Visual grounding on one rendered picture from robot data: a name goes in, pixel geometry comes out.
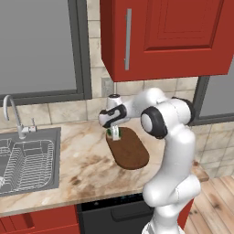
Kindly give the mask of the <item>narrow grey framed window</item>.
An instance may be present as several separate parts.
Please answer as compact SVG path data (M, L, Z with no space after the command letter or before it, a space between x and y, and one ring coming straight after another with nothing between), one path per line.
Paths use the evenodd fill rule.
M197 80L192 126L234 122L234 60L227 75L202 76Z

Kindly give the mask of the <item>grey steel sink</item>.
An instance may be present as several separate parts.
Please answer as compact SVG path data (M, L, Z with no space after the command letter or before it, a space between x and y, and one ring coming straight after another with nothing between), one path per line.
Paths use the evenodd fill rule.
M39 189L10 193L4 196L0 195L0 197L7 197L7 196L12 196L12 195L37 192L37 191L59 187L60 133L61 133L60 128L42 129L42 130L37 130L35 133L29 133L24 140L21 140L18 137L17 132L0 133L0 140L11 138L14 143L29 142L29 141L35 141L35 140L50 140L54 144L53 174L52 174L52 179L50 180L48 185Z

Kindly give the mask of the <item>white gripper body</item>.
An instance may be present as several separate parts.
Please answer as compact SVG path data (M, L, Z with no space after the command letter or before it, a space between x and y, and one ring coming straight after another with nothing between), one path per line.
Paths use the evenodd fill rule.
M111 133L113 141L119 141L121 139L120 129L117 125L111 127Z

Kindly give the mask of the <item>grey wall socket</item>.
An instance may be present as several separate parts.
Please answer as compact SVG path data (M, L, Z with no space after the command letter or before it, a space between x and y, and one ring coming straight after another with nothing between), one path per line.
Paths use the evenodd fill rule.
M111 78L102 78L101 79L101 96L108 97L114 93L114 83Z

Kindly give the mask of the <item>brown oval cutting board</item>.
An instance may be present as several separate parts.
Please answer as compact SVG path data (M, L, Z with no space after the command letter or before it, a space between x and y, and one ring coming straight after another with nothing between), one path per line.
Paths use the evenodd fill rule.
M116 164L127 170L145 167L149 162L149 153L136 132L128 127L121 128L121 139L113 141L106 133L106 142Z

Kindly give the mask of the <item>green sponge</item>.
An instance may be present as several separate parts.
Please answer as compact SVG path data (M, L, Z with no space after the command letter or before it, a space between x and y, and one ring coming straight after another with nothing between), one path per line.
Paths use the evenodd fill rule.
M111 136L112 135L112 132L111 132L111 129L107 129L106 133ZM122 133L121 133L121 128L119 128L119 137L122 136Z

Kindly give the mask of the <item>narrow red base panel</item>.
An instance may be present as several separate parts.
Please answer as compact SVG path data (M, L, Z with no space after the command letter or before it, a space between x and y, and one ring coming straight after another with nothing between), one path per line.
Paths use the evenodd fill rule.
M181 210L181 212L179 213L179 216L178 216L178 219L177 219L177 223L179 225L179 227L181 229L183 229L186 225L186 220L188 218L188 215L189 215L189 212L190 212L190 209L193 205L193 202L194 200L191 199L187 204L186 206Z

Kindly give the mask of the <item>red base cupboard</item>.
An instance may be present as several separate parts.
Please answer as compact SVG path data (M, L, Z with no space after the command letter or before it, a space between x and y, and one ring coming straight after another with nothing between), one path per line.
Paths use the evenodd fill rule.
M0 234L80 234L74 205L0 218Z

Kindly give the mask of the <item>black dishwasher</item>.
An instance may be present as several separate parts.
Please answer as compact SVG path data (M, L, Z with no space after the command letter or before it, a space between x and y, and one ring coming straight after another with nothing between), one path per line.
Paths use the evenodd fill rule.
M141 193L78 204L80 234L141 234L153 216L114 221L112 209L124 210L127 213L151 209L154 214L154 209L144 202Z

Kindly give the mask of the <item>large grey framed window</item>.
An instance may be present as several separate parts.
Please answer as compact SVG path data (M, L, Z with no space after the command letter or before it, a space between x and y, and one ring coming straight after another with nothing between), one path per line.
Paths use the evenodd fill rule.
M0 106L92 97L86 0L0 0Z

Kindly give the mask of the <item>silver curved tap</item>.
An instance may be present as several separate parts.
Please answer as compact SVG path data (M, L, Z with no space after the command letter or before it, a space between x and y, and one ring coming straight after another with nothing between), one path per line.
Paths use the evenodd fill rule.
M3 100L3 110L4 110L4 116L5 119L8 121L8 110L7 110L7 104L10 103L13 113L15 115L16 119L16 128L18 132L18 136L21 140L24 140L27 137L28 133L35 133L37 131L37 127L35 125L34 119L32 119L32 126L24 126L23 123L21 123L21 119L17 110L17 107L15 105L14 99L11 95L6 95Z

